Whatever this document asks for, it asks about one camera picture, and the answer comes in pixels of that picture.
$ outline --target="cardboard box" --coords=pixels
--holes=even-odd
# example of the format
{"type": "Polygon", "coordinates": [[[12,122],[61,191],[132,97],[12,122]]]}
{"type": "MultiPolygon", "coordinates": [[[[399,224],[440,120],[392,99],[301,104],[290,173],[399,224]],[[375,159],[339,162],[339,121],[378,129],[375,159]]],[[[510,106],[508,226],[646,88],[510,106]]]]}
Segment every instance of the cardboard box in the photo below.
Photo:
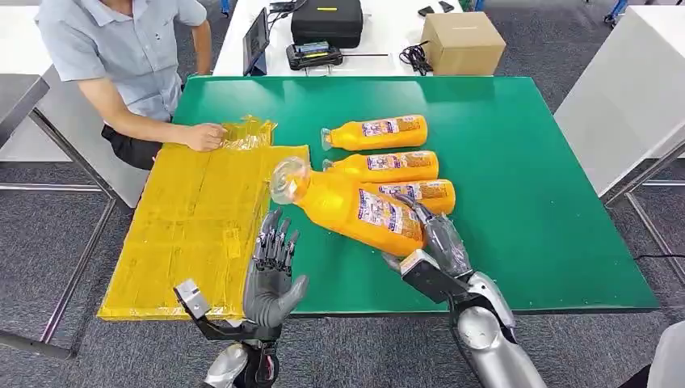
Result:
{"type": "Polygon", "coordinates": [[[421,41],[435,75],[492,75],[504,39],[483,12],[429,14],[421,41]]]}

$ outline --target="gray shirt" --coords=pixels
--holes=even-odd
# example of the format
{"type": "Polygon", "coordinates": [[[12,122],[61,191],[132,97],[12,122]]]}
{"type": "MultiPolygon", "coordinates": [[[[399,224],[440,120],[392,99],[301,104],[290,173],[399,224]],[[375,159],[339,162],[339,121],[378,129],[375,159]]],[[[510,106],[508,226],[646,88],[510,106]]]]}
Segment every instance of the gray shirt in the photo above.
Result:
{"type": "Polygon", "coordinates": [[[174,20],[206,17],[196,0],[133,0],[133,17],[99,0],[43,0],[36,22],[62,81],[108,77],[131,112],[168,121],[181,93],[174,20]]]}

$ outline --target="black pants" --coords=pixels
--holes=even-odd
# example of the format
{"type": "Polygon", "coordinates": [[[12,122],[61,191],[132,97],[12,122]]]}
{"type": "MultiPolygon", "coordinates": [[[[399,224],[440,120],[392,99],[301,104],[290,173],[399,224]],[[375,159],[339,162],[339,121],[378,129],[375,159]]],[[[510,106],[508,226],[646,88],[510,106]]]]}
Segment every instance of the black pants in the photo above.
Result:
{"type": "Polygon", "coordinates": [[[652,365],[649,364],[646,367],[640,369],[640,372],[635,373],[628,381],[623,383],[619,388],[646,388],[647,380],[649,379],[649,368],[652,365]]]}
{"type": "Polygon", "coordinates": [[[117,158],[142,170],[152,169],[153,158],[162,148],[162,143],[122,135],[107,124],[103,127],[102,135],[111,143],[111,150],[117,158]]]}

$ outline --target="robot finger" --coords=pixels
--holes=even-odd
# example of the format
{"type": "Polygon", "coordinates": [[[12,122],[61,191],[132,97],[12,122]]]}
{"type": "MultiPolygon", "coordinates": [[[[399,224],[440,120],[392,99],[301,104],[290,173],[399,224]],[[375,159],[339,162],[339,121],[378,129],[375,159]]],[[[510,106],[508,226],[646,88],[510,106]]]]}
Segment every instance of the robot finger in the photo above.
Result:
{"type": "Polygon", "coordinates": [[[284,266],[283,270],[285,271],[285,274],[288,276],[292,275],[292,257],[295,255],[295,243],[297,243],[297,239],[300,237],[300,231],[295,230],[292,232],[292,235],[290,236],[290,240],[288,240],[288,244],[285,246],[285,258],[284,258],[284,266]]]}
{"type": "Polygon", "coordinates": [[[254,241],[254,251],[252,253],[252,260],[258,271],[262,271],[266,267],[267,258],[267,236],[264,233],[259,233],[259,236],[254,241]]]}
{"type": "Polygon", "coordinates": [[[259,227],[259,232],[269,234],[269,230],[274,229],[278,225],[280,215],[283,213],[281,208],[277,208],[273,212],[267,213],[262,220],[262,225],[259,227]]]}
{"type": "Polygon", "coordinates": [[[275,258],[274,264],[275,268],[279,271],[283,270],[285,261],[285,235],[288,233],[288,227],[290,226],[290,218],[286,217],[281,224],[278,234],[276,235],[275,242],[275,258]]]}

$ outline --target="black cable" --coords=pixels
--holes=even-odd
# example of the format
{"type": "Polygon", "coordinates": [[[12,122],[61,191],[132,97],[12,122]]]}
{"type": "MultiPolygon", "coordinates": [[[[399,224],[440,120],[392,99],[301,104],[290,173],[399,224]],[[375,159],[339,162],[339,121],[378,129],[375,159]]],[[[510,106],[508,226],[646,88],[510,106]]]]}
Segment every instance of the black cable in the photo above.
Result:
{"type": "Polygon", "coordinates": [[[459,322],[459,317],[457,313],[454,311],[455,304],[454,304],[454,296],[451,293],[448,293],[448,303],[449,303],[449,330],[450,333],[452,333],[452,339],[454,340],[454,343],[456,344],[456,348],[459,350],[459,354],[461,355],[461,358],[466,361],[466,364],[469,366],[469,369],[471,369],[471,373],[473,373],[473,376],[478,380],[478,384],[480,386],[485,387],[483,385],[483,381],[481,381],[481,376],[478,375],[478,372],[476,372],[476,368],[473,366],[471,363],[471,360],[466,356],[466,352],[464,349],[461,347],[461,341],[459,341],[459,336],[455,333],[454,329],[457,326],[457,323],[459,322]]]}
{"type": "Polygon", "coordinates": [[[667,259],[669,257],[675,257],[678,259],[685,259],[685,255],[673,254],[673,255],[639,255],[638,257],[635,258],[635,260],[644,259],[644,258],[667,259]]]}
{"type": "Polygon", "coordinates": [[[388,57],[389,54],[343,54],[343,57],[388,57]]]}
{"type": "Polygon", "coordinates": [[[403,61],[407,65],[411,65],[414,71],[418,71],[421,75],[426,75],[429,71],[433,71],[433,68],[428,64],[426,59],[426,52],[423,51],[424,44],[428,43],[429,40],[416,44],[415,46],[409,46],[402,50],[400,53],[400,61],[403,61]]]}
{"type": "MultiPolygon", "coordinates": [[[[273,19],[271,22],[269,22],[269,21],[268,21],[268,18],[267,18],[267,25],[269,25],[269,29],[268,29],[268,32],[267,32],[267,36],[271,36],[271,29],[274,27],[274,24],[276,24],[276,22],[277,22],[278,20],[287,18],[290,14],[292,14],[293,12],[295,12],[295,11],[299,10],[300,8],[302,8],[302,6],[303,6],[306,2],[307,2],[307,0],[302,0],[302,2],[301,2],[299,5],[295,5],[295,7],[292,8],[292,11],[281,11],[281,12],[279,12],[279,13],[276,15],[276,19],[273,19]]],[[[297,0],[292,0],[291,3],[297,3],[297,0]]]]}

